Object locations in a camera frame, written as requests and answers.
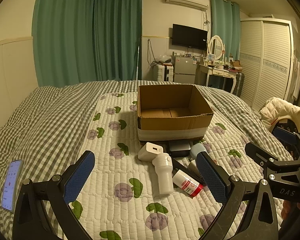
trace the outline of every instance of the red and white bottle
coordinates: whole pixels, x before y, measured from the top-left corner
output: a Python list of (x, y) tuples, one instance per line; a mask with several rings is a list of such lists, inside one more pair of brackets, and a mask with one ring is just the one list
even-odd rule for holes
[(191, 178), (188, 174), (182, 170), (178, 170), (172, 177), (172, 181), (179, 188), (187, 192), (191, 197), (195, 197), (201, 191), (203, 186), (195, 179)]

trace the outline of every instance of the teal curtain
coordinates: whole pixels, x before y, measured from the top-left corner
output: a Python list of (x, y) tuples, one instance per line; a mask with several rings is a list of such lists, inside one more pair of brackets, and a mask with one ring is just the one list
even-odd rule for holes
[(36, 0), (32, 36), (39, 86), (134, 80), (141, 0)]
[(91, 0), (36, 0), (32, 24), (39, 86), (96, 80)]
[(239, 59), (241, 35), (240, 7), (231, 1), (211, 0), (212, 36), (218, 35), (225, 44), (225, 57)]
[[(142, 0), (93, 0), (97, 80), (134, 80), (141, 48)], [(138, 76), (141, 79), (141, 65)]]

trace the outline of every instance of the sliding wardrobe door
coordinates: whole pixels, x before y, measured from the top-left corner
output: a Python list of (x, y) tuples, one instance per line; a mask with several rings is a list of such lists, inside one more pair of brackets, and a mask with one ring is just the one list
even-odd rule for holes
[(261, 22), (242, 21), (239, 59), (245, 79), (240, 98), (249, 106), (252, 105), (259, 79), (261, 49)]
[(290, 27), (263, 21), (264, 53), (260, 79), (252, 108), (259, 110), (271, 97), (284, 99), (290, 72)]

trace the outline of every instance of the white jacket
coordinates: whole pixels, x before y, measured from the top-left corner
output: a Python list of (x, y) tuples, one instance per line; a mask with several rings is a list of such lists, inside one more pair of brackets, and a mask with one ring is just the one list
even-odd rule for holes
[(300, 132), (300, 107), (280, 98), (270, 98), (259, 111), (262, 122), (268, 123), (271, 132), (276, 123), (282, 119), (292, 120)]

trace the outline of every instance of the wardrobe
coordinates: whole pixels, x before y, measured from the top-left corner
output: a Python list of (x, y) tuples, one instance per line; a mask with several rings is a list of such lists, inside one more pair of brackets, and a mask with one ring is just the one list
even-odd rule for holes
[(290, 21), (241, 20), (239, 60), (245, 75), (240, 98), (255, 110), (271, 97), (290, 97), (293, 34)]

